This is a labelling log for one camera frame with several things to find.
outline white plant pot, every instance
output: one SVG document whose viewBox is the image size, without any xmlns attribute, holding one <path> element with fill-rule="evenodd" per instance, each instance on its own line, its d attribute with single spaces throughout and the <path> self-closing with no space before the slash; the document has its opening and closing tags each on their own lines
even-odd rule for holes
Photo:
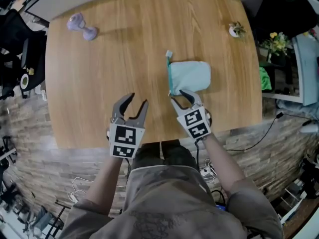
<svg viewBox="0 0 319 239">
<path fill-rule="evenodd" d="M 27 74 L 23 74 L 20 80 L 20 87 L 24 90 L 29 84 L 29 76 Z"/>
<path fill-rule="evenodd" d="M 232 26 L 229 28 L 229 33 L 231 36 L 233 36 L 235 38 L 239 37 L 239 35 L 235 33 L 234 28 Z"/>
</svg>

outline yellow flower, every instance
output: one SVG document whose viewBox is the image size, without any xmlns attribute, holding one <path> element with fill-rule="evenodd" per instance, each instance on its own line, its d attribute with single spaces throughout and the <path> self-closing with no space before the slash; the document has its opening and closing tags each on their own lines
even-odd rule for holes
<svg viewBox="0 0 319 239">
<path fill-rule="evenodd" d="M 276 32 L 273 32 L 273 33 L 270 34 L 270 37 L 271 37 L 272 39 L 274 39 L 275 36 L 277 36 L 277 35 L 278 35 L 278 34 L 277 34 Z"/>
</svg>

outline potted plant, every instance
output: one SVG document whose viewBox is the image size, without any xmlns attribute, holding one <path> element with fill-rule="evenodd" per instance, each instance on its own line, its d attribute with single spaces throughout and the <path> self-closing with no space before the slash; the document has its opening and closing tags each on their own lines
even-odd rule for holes
<svg viewBox="0 0 319 239">
<path fill-rule="evenodd" d="M 287 55 L 287 46 L 289 46 L 289 44 L 290 42 L 288 40 L 288 37 L 285 36 L 282 32 L 280 32 L 279 34 L 273 32 L 270 33 L 270 38 L 264 40 L 260 46 L 269 50 L 267 56 L 267 61 L 269 63 L 281 64 L 276 63 L 275 60 L 285 60 L 285 56 Z"/>
<path fill-rule="evenodd" d="M 229 24 L 229 33 L 233 37 L 244 37 L 246 30 L 244 27 L 237 21 Z"/>
</svg>

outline wooden desk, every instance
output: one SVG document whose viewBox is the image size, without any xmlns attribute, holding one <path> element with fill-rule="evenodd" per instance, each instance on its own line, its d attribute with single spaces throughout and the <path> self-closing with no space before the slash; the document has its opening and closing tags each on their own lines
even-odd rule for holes
<svg viewBox="0 0 319 239">
<path fill-rule="evenodd" d="M 99 28 L 95 40 L 67 29 L 76 12 Z M 244 25 L 244 39 L 229 34 L 232 21 Z M 173 61 L 211 65 L 211 85 L 200 95 L 214 131 L 261 122 L 257 52 L 240 0 L 96 0 L 50 23 L 46 89 L 58 146 L 108 146 L 113 104 L 130 92 L 136 95 L 126 115 L 135 115 L 144 99 L 150 103 L 143 142 L 186 137 L 167 96 L 168 49 Z"/>
</svg>

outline small succulent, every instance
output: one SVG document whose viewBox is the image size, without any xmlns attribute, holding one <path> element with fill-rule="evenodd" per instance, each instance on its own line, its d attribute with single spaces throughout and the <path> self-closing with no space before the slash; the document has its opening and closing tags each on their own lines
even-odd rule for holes
<svg viewBox="0 0 319 239">
<path fill-rule="evenodd" d="M 246 30 L 244 27 L 237 21 L 229 24 L 230 27 L 233 28 L 234 32 L 239 36 L 239 37 L 244 37 Z"/>
</svg>

